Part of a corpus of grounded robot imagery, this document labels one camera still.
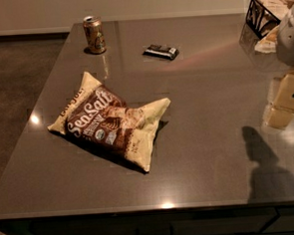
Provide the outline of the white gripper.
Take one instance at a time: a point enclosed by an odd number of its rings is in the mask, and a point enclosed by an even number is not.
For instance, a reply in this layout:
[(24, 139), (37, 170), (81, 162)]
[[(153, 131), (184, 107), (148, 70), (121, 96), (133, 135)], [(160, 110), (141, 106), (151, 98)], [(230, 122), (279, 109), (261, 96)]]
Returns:
[[(294, 66), (294, 4), (278, 27), (276, 49), (279, 61)], [(275, 98), (274, 106), (285, 111), (267, 107), (264, 111), (264, 123), (273, 128), (285, 129), (294, 118), (294, 74), (287, 74), (281, 80)]]

